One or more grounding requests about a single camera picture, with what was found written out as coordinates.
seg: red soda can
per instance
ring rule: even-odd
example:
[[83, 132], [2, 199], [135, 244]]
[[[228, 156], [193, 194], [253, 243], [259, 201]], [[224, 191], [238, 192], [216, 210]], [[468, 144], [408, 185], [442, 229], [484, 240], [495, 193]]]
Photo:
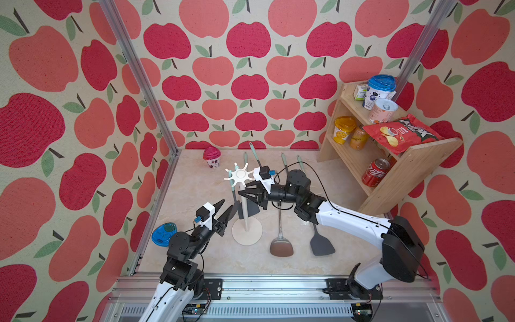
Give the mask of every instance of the red soda can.
[[361, 177], [361, 181], [369, 187], [376, 187], [390, 170], [390, 162], [386, 159], [373, 161]]

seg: wooden shelf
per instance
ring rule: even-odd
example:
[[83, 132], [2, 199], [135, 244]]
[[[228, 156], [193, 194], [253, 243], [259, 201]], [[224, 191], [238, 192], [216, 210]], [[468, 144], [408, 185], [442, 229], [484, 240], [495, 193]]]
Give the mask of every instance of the wooden shelf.
[[361, 177], [372, 161], [377, 158], [385, 157], [384, 153], [377, 149], [373, 144], [369, 144], [369, 142], [367, 142], [363, 150], [358, 151], [351, 148], [347, 142], [345, 144], [338, 144], [334, 142], [332, 137], [325, 137], [325, 140], [329, 141], [347, 168], [349, 168], [354, 178], [359, 182], [363, 190], [365, 190], [367, 196], [370, 196], [374, 191], [374, 188], [365, 185], [361, 181]]
[[[402, 156], [393, 157], [397, 163], [375, 188], [362, 183], [361, 177], [370, 163], [377, 158], [388, 158], [390, 151], [369, 139], [362, 150], [354, 150], [349, 143], [340, 145], [334, 142], [334, 120], [340, 116], [352, 115], [359, 123], [371, 125], [368, 120], [369, 111], [362, 106], [362, 101], [355, 100], [354, 89], [362, 81], [344, 84], [340, 99], [334, 108], [327, 135], [320, 148], [318, 161], [341, 158], [354, 178], [359, 182], [368, 198], [357, 211], [368, 215], [384, 214], [398, 204], [413, 188], [426, 178], [440, 163], [450, 156], [463, 143], [458, 138], [424, 143], [408, 148]], [[397, 110], [394, 119], [406, 116], [403, 109]]]

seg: white label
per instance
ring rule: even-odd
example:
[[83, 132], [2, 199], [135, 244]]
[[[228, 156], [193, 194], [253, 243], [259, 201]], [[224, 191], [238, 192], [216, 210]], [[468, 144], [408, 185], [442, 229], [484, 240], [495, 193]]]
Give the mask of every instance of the white label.
[[381, 90], [377, 90], [372, 87], [368, 87], [368, 91], [365, 93], [365, 105], [364, 107], [367, 110], [371, 110], [374, 106], [375, 100], [378, 98], [386, 98], [391, 99], [395, 95], [396, 91], [393, 92], [385, 92]]

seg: beige tabletop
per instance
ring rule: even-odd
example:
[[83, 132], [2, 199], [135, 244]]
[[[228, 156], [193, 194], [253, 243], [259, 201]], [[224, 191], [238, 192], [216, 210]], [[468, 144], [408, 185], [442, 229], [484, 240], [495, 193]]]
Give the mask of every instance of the beige tabletop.
[[[229, 183], [223, 178], [228, 174], [225, 168], [234, 169], [234, 162], [243, 167], [242, 150], [222, 150], [221, 167], [211, 169], [202, 158], [202, 150], [183, 150], [161, 207], [159, 217], [153, 229], [166, 222], [173, 222], [179, 231], [193, 227], [195, 212], [204, 203], [214, 204], [226, 200], [219, 215], [231, 204], [233, 197]], [[309, 163], [318, 173], [332, 203], [357, 210], [367, 198], [357, 181], [352, 177], [340, 159], [318, 163], [318, 151], [283, 151], [288, 164], [297, 161], [297, 155]], [[281, 170], [284, 166], [279, 150], [258, 150], [262, 165], [272, 170]], [[249, 167], [258, 166], [251, 151], [248, 151]], [[290, 169], [299, 169], [296, 164]], [[317, 177], [305, 166], [306, 174], [312, 181], [311, 191], [323, 195]], [[286, 181], [286, 173], [280, 174], [281, 182]], [[294, 247], [294, 255], [278, 258], [270, 254], [270, 242], [277, 237], [279, 230], [278, 210], [270, 203], [267, 210], [261, 210], [255, 217], [263, 225], [263, 235], [254, 245], [242, 246], [232, 237], [232, 225], [238, 220], [237, 215], [220, 237], [215, 234], [204, 252], [206, 273], [223, 274], [349, 274], [358, 262], [365, 262], [379, 254], [371, 244], [351, 234], [332, 227], [318, 225], [318, 231], [333, 244], [336, 252], [332, 255], [316, 257], [310, 249], [313, 226], [306, 223], [292, 210], [282, 211], [283, 233]], [[160, 247], [151, 240], [144, 252], [140, 272], [160, 272], [166, 262], [167, 247]], [[201, 258], [194, 260], [201, 268]]]

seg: blue plastic lid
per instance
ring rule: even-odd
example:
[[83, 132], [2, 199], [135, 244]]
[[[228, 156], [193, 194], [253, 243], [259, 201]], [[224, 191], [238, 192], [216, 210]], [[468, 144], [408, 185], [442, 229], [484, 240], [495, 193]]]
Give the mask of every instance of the blue plastic lid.
[[170, 238], [176, 232], [177, 226], [174, 223], [162, 224], [152, 233], [152, 241], [158, 246], [168, 247]]
[[391, 75], [375, 75], [368, 80], [368, 85], [380, 91], [392, 92], [397, 87], [395, 78]]

